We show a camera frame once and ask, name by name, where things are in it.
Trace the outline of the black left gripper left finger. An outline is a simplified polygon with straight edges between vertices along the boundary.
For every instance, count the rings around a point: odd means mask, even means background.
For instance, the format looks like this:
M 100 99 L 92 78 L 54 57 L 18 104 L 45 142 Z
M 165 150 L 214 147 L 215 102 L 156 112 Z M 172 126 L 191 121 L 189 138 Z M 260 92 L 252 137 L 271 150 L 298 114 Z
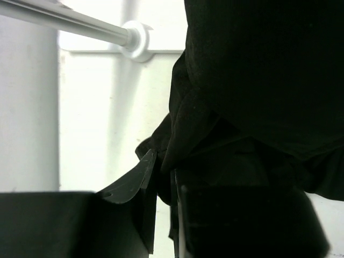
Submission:
M 99 192 L 1 194 L 1 257 L 149 257 L 156 152 Z

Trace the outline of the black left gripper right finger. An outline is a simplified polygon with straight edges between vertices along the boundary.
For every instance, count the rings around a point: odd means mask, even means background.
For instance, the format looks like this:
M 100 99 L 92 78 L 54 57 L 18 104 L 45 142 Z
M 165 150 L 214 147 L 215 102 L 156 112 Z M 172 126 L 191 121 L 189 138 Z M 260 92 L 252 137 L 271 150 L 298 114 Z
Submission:
M 171 171 L 177 257 L 325 257 L 330 249 L 306 190 L 311 165 L 277 150 L 219 150 Z

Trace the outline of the black shirt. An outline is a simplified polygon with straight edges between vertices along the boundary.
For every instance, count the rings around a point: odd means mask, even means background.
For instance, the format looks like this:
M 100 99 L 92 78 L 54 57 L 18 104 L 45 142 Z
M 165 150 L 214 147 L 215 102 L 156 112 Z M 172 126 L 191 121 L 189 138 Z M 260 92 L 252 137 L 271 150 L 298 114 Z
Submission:
M 343 1 L 185 1 L 169 112 L 137 148 L 208 185 L 343 200 Z

